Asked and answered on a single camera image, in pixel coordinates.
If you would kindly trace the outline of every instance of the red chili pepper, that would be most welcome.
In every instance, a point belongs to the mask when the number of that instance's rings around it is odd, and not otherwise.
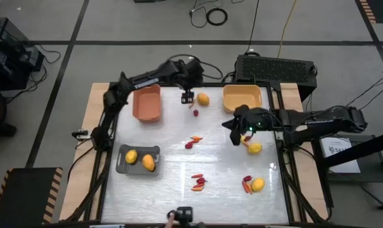
[[[197,184],[197,185],[195,185],[195,186],[193,186],[192,188],[195,188],[195,187],[204,187],[204,183],[202,183],[202,184]]]
[[[243,185],[244,191],[245,191],[246,193],[249,193],[249,187],[248,187],[248,185],[246,184],[246,182],[242,181],[242,185]]]
[[[192,148],[192,143],[189,142],[184,146],[186,149],[191,149]]]
[[[247,181],[251,181],[252,180],[252,176],[245,176],[244,178],[243,178],[243,181],[244,182],[247,182]]]
[[[246,186],[248,187],[249,193],[252,194],[252,186],[246,182]]]
[[[200,178],[200,177],[203,177],[203,174],[196,174],[191,176],[191,178]]]
[[[204,177],[199,178],[199,179],[197,180],[197,183],[198,183],[198,184],[204,184],[205,182],[206,182],[206,180],[204,179]]]
[[[204,187],[194,187],[191,191],[202,191]]]
[[[246,137],[244,138],[244,141],[245,141],[245,142],[248,142],[251,138],[252,138],[251,136],[246,136]]]

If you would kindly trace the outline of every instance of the gray tray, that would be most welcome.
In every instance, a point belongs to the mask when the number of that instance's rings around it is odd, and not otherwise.
[[[138,153],[135,163],[128,164],[125,161],[125,156],[128,151],[134,149]],[[145,155],[151,155],[155,162],[155,167],[153,172],[148,171],[142,164],[142,159]],[[137,175],[152,175],[156,176],[159,174],[160,166],[160,148],[158,146],[153,147],[143,147],[143,146],[129,146],[123,144],[120,146],[120,151],[118,153],[118,159],[116,160],[115,170],[120,174],[137,174]]]

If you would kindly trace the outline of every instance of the wooden table frame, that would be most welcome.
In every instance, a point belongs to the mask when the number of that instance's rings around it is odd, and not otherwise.
[[[99,118],[103,112],[103,94],[109,88],[109,83],[94,83],[91,88],[87,109],[84,116],[82,128],[91,130],[99,124]],[[270,100],[270,106],[280,108],[279,102],[282,102],[284,109],[303,111],[301,98],[299,97],[298,87],[296,84],[281,84],[281,92],[272,91],[273,99]],[[91,148],[90,141],[83,143],[76,150],[75,159]],[[311,144],[306,142],[303,148],[312,152]],[[291,165],[287,166],[289,173],[293,176],[296,184],[301,188],[301,192],[310,205],[318,212],[318,214],[326,218],[327,210],[323,197],[320,180],[318,177],[317,166],[315,161],[304,153],[295,152]],[[66,190],[60,220],[70,216],[76,207],[81,203],[87,194],[89,187],[96,180],[96,173],[101,172],[106,161],[106,153],[90,152],[78,162],[71,172],[70,182]],[[290,222],[311,222],[310,218],[303,211],[300,203],[294,193],[283,182],[284,194],[286,197],[287,213]],[[101,219],[102,206],[104,200],[104,192],[106,181],[98,189],[90,210],[87,210],[81,220]]]

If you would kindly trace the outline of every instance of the white table surface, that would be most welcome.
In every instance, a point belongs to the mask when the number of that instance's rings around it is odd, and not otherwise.
[[[261,89],[263,108],[269,108],[266,88]],[[161,88],[162,117],[156,123],[140,123],[132,116],[132,95],[118,118],[110,176],[102,222],[164,223],[166,214],[178,206],[191,206],[194,222],[205,224],[287,224],[287,210],[273,132],[257,132],[251,143],[263,150],[250,155],[243,145],[233,146],[230,130],[221,123],[232,114],[223,110],[222,87],[196,89],[210,97],[208,107],[192,109],[181,104],[182,90]],[[194,117],[193,109],[199,110]],[[204,139],[192,149],[184,144],[191,136]],[[163,157],[156,177],[119,174],[115,171],[118,150],[130,146],[159,146]],[[209,181],[201,192],[191,176],[204,174]],[[242,179],[247,175],[265,180],[265,187],[246,194]]]

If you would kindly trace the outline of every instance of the yellow cable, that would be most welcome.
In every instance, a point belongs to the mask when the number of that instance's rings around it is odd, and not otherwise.
[[[288,21],[290,20],[290,17],[291,17],[291,15],[292,15],[292,12],[294,11],[294,7],[295,7],[295,4],[296,4],[296,3],[297,3],[297,0],[294,0],[294,3],[292,4],[291,10],[290,10],[290,14],[288,15],[286,24],[284,25],[284,28],[283,28],[283,30],[282,30],[281,41],[280,41],[280,47],[279,47],[279,54],[277,55],[277,58],[280,57],[280,52],[281,52],[281,47],[282,47],[282,41],[283,41],[283,39],[284,39],[284,32],[286,32],[286,28],[287,28],[287,25],[288,25]]]

